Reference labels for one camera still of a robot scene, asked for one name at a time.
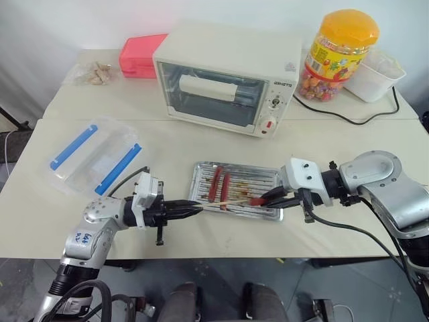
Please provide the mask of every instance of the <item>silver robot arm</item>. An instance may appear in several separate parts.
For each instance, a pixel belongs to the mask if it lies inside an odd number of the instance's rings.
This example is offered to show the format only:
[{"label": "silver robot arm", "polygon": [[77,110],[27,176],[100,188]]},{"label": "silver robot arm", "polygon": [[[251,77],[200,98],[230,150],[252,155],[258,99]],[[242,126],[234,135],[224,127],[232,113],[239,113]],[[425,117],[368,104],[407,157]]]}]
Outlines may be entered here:
[{"label": "silver robot arm", "polygon": [[[157,178],[144,172],[135,186],[132,198],[99,198],[86,206],[80,223],[67,237],[56,278],[46,293],[34,322],[43,321],[73,286],[97,278],[118,231],[150,225],[144,213],[160,195],[162,196],[162,184]],[[93,300],[92,291],[92,288],[87,288],[69,298],[57,311],[56,319],[78,318],[86,314]]]},{"label": "silver robot arm", "polygon": [[[390,236],[408,255],[406,269],[415,274],[412,286],[429,318],[429,192],[406,176],[400,160],[389,152],[366,152],[338,169],[331,162],[329,168],[320,173],[314,162],[292,158],[282,168],[284,188],[301,192],[301,199],[308,196],[311,207],[322,203],[332,206],[332,199],[340,199],[344,206],[361,198],[369,201]],[[318,195],[318,200],[305,191]],[[306,221],[312,222],[303,208]]]}]

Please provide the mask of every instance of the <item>orange lid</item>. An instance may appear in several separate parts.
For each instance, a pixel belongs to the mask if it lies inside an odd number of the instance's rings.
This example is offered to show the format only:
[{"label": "orange lid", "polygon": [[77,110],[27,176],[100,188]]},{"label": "orange lid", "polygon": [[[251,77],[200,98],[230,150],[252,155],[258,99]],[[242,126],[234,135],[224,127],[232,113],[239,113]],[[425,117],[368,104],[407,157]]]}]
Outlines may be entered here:
[{"label": "orange lid", "polygon": [[360,48],[376,43],[380,31],[373,18],[354,9],[343,9],[324,16],[320,33],[339,46]]}]

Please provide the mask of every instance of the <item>wooden stick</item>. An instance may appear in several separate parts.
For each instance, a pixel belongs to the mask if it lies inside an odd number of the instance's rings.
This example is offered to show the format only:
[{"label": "wooden stick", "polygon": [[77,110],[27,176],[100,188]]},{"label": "wooden stick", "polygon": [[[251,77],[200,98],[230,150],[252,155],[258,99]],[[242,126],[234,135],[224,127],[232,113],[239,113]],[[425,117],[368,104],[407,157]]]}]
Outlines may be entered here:
[{"label": "wooden stick", "polygon": [[220,203],[202,203],[201,205],[194,205],[193,207],[213,207],[213,206],[221,206],[221,205],[230,205],[233,203],[248,203],[250,199],[243,200],[232,200],[232,201],[222,201]]}]

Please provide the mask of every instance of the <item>power cord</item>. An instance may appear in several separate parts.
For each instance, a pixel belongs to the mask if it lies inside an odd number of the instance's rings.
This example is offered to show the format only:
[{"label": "power cord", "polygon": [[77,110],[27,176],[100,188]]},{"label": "power cord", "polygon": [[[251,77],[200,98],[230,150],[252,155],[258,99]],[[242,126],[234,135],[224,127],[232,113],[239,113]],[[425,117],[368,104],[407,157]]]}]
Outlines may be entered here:
[{"label": "power cord", "polygon": [[116,190],[118,190],[119,188],[121,188],[121,186],[126,183],[129,179],[133,178],[134,176],[136,176],[137,174],[139,174],[140,172],[148,172],[149,168],[147,166],[144,166],[143,168],[140,168],[139,170],[134,171],[133,173],[131,173],[128,177],[126,177],[125,179],[123,179],[120,183],[118,183],[115,188],[112,189],[112,191],[107,195],[108,197],[112,197],[114,193],[116,193]]},{"label": "power cord", "polygon": [[13,133],[15,132],[15,130],[10,131],[5,138],[5,165],[6,165],[6,171],[7,171],[7,177],[9,178],[11,176],[11,173],[9,172],[9,165],[7,164],[7,138]]},{"label": "power cord", "polygon": [[364,125],[364,124],[368,123],[369,121],[371,121],[373,118],[375,118],[375,117],[377,117],[377,116],[380,116],[380,115],[391,115],[391,114],[395,114],[395,113],[397,113],[397,112],[400,110],[400,104],[399,104],[399,102],[397,101],[395,87],[393,86],[393,87],[391,88],[391,90],[392,90],[392,92],[393,92],[393,97],[394,97],[394,99],[395,99],[395,104],[396,104],[396,109],[395,109],[395,111],[392,111],[392,112],[383,112],[383,113],[377,113],[377,114],[374,114],[374,115],[373,115],[373,116],[371,116],[369,119],[366,119],[366,120],[365,120],[365,121],[363,121],[363,122],[355,122],[355,121],[352,121],[351,119],[348,119],[348,118],[347,118],[347,117],[345,117],[344,115],[341,115],[341,114],[338,114],[338,113],[334,113],[334,112],[330,112],[330,111],[322,111],[322,110],[320,110],[320,109],[315,109],[315,108],[310,107],[310,106],[308,106],[307,104],[305,104],[303,101],[301,101],[299,98],[297,98],[297,96],[296,96],[295,94],[293,95],[293,97],[294,97],[294,98],[295,98],[295,100],[297,100],[297,101],[298,101],[302,106],[304,106],[306,109],[309,109],[309,110],[311,110],[311,111],[313,111],[313,112],[323,113],[323,114],[328,114],[328,115],[334,115],[334,116],[340,117],[341,119],[344,119],[345,121],[347,121],[347,122],[349,122],[350,124],[353,124],[353,125]]},{"label": "power cord", "polygon": [[344,304],[336,304],[336,305],[334,305],[334,309],[336,307],[343,307],[343,308],[345,308],[350,313],[351,322],[355,322],[355,316],[353,315],[353,311],[351,310],[350,307],[348,307],[347,305],[344,305]]}]

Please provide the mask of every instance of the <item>wire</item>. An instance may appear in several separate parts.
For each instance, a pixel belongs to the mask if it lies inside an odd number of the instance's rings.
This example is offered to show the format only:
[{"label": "wire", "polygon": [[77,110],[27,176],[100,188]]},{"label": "wire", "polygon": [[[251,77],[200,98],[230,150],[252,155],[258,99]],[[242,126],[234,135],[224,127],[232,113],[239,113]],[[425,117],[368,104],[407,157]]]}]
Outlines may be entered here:
[{"label": "wire", "polygon": [[13,130],[13,131],[10,131],[7,135],[6,135],[6,138],[5,138],[5,165],[6,165],[6,171],[7,171],[7,177],[9,178],[10,177],[10,172],[9,172],[9,166],[7,165],[7,138],[12,134],[12,132],[15,132],[16,131],[16,129],[15,130]]},{"label": "wire", "polygon": [[394,236],[392,236],[392,234],[390,234],[390,231],[386,228],[384,222],[380,219],[379,215],[375,212],[373,205],[365,198],[361,197],[360,200],[366,204],[366,206],[373,212],[373,214],[378,218],[378,220],[380,220],[380,223],[383,225],[384,229],[386,229],[386,232],[389,234],[389,237],[391,238],[391,241],[393,242],[393,244],[397,250],[397,253],[400,256],[402,266],[404,267],[403,271],[404,271],[405,275],[407,276],[408,282],[410,283],[414,292],[416,292],[416,287],[414,286],[414,282],[411,278],[410,271],[408,270],[408,265],[407,265],[404,253],[402,252],[402,249],[400,248],[400,245],[398,244],[396,238],[394,238]]},{"label": "wire", "polygon": [[301,101],[299,98],[297,98],[297,96],[296,96],[295,94],[294,94],[293,96],[294,96],[295,100],[297,100],[297,101],[298,101],[302,106],[304,106],[306,109],[309,109],[309,110],[311,110],[311,111],[313,111],[313,112],[318,112],[318,113],[323,113],[323,114],[334,115],[334,116],[340,117],[341,119],[344,119],[345,121],[347,121],[347,122],[349,122],[349,123],[351,123],[351,124],[353,124],[353,125],[364,125],[364,124],[368,123],[369,121],[371,121],[373,118],[375,118],[375,117],[377,117],[377,116],[380,116],[380,115],[391,115],[391,114],[395,114],[395,113],[397,113],[397,112],[400,110],[400,104],[399,104],[399,102],[397,101],[395,87],[393,86],[393,87],[391,88],[391,90],[392,90],[392,92],[393,92],[393,97],[394,97],[394,99],[395,99],[395,104],[396,104],[396,109],[395,109],[395,111],[392,111],[392,112],[383,112],[383,113],[377,113],[377,114],[374,114],[374,115],[373,115],[373,116],[371,116],[369,119],[366,119],[366,120],[365,120],[365,121],[363,121],[363,122],[355,122],[355,121],[352,121],[351,119],[348,119],[347,117],[345,117],[345,116],[343,116],[343,115],[341,115],[341,114],[338,114],[338,113],[334,113],[334,112],[330,112],[330,111],[322,111],[322,110],[320,110],[320,109],[315,109],[315,108],[310,107],[310,106],[308,106],[307,104],[305,104],[303,101]]},{"label": "wire", "polygon": [[70,297],[73,297],[77,292],[80,292],[86,288],[95,287],[100,290],[101,293],[101,322],[111,322],[112,319],[112,296],[109,287],[106,283],[101,280],[85,280],[75,286],[73,286],[62,298],[54,305],[52,310],[45,316],[43,322],[50,322],[58,309],[65,303]]},{"label": "wire", "polygon": [[344,307],[350,313],[351,322],[355,322],[355,316],[353,315],[353,311],[351,310],[350,307],[348,307],[347,305],[344,305],[344,304],[336,304],[336,305],[334,305],[334,309],[336,307]]},{"label": "wire", "polygon": [[116,193],[116,190],[118,190],[119,188],[121,188],[121,186],[126,183],[129,179],[133,178],[136,174],[139,174],[140,172],[143,171],[148,171],[149,168],[147,166],[144,166],[143,168],[140,168],[139,170],[134,171],[133,173],[131,173],[127,178],[123,179],[120,183],[118,183],[115,188],[112,189],[112,191],[107,195],[108,197],[112,197],[114,193]]},{"label": "wire", "polygon": [[364,229],[355,227],[355,226],[345,225],[343,223],[333,223],[332,221],[327,221],[325,219],[322,219],[322,218],[316,216],[311,209],[307,208],[306,210],[307,210],[309,216],[311,218],[313,218],[315,221],[318,221],[319,223],[323,223],[325,225],[328,225],[328,226],[331,226],[331,227],[335,227],[335,228],[343,228],[343,229],[354,230],[354,231],[357,231],[358,233],[363,233],[366,236],[370,237],[373,241],[375,241],[377,244],[379,244],[379,246],[381,248],[383,248],[383,250],[401,268],[401,270],[405,271],[404,267],[402,267],[402,263],[395,257],[395,255],[392,254],[392,252],[389,250],[389,248],[387,248],[386,246],[384,246],[384,244],[378,238],[376,238],[372,233],[370,233],[370,232],[368,232],[368,231],[366,231]]},{"label": "wire", "polygon": [[[127,305],[127,314],[125,316],[125,322],[134,322],[135,321],[135,309],[133,308],[134,303],[131,297],[128,297],[124,294],[115,294],[112,296],[112,302],[122,301]],[[85,316],[81,317],[78,322],[87,322],[91,317],[96,315],[103,307],[103,304],[100,303],[97,305],[91,312],[87,313]]]}]

